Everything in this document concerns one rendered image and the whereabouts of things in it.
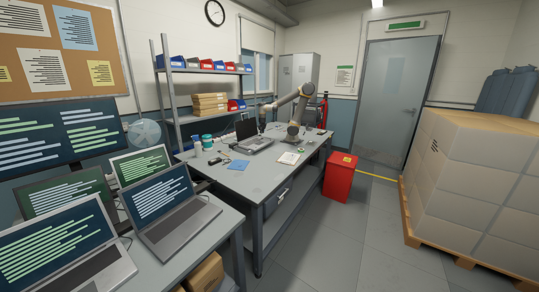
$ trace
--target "door frame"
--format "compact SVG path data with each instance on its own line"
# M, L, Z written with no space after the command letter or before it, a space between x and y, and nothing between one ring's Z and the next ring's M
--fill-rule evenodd
M429 98L431 87L432 87L432 80L434 78L436 67L438 64L438 59L440 56L441 51L441 45L443 42L443 35L424 35L424 36L413 36L413 37L399 37L399 38L388 38L388 39L372 39L367 40L365 42L365 53L363 54L363 65L361 67L361 81L360 81L360 87L358 91L358 103L356 104L356 110L355 110L355 116L354 116L354 125L352 127L352 137L350 138L350 145L348 146L348 153L352 153L352 148L354 146L354 136L356 133L356 125L358 124L358 112L360 109L360 103L361 103L361 96L363 94L363 81L365 79L365 72L366 72L366 63L369 59L369 46L371 43L379 43L379 42L388 42L392 40L401 40L401 39L411 39L411 38L421 38L421 37L430 37L430 36L438 36L438 43L436 45L435 50L435 56L432 60L431 65L431 71L429 74L429 80L427 82L427 86L425 87L425 94L423 95L423 100L421 102L421 107L419 108L417 112L418 121L416 121L416 125L414 127L414 132L412 133L412 141L410 142L410 145L408 146L408 151L406 152L406 155L403 156L403 162L401 163L400 170L404 168L404 165L406 164L406 160L408 159L408 155L410 154L410 149L412 148L412 142L414 142L414 138L416 135L417 126L419 125L419 119L421 118L421 113L423 112L423 107L425 106L425 102L427 101L427 98Z

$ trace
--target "cork board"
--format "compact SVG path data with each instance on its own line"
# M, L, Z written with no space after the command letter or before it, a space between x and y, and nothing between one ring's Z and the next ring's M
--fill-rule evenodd
M110 7L0 0L0 105L129 95Z

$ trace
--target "workbench leg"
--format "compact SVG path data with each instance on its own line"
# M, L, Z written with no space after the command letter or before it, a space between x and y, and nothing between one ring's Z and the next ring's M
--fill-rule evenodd
M240 292L247 292L245 259L243 256L243 233L241 231L241 226L230 235L230 246L232 250L232 263L234 265L234 281L239 286Z
M326 168L326 161L329 158L330 151L331 151L331 139L333 139L333 135L329 137L329 139L326 142L326 156L324 157L324 169Z
M262 248L262 206L251 206L253 226L253 272L254 277L262 277L262 263L264 262Z

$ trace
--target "exit sign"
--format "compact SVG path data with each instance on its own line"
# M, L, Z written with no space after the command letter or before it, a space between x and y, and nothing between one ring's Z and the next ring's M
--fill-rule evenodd
M403 21L396 23L386 23L385 31L394 32L394 31L407 31L409 29L423 29L425 27L425 19L419 21Z

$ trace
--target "clock face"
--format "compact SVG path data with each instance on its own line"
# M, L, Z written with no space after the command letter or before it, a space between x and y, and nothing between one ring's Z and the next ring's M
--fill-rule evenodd
M225 10L217 0L208 0L204 10L206 11L208 21L214 26L219 27L225 22Z

